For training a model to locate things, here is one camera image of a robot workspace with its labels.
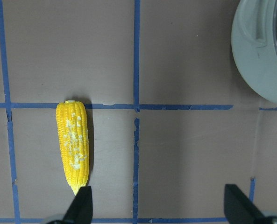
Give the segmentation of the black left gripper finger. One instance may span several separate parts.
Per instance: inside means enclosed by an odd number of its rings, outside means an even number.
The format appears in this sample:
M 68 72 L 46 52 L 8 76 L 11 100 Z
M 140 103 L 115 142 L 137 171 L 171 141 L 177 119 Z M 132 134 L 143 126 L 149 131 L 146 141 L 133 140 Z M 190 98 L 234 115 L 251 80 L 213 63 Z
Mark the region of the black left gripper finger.
M 269 223 L 269 218 L 235 184 L 224 187 L 224 215 L 230 224 Z

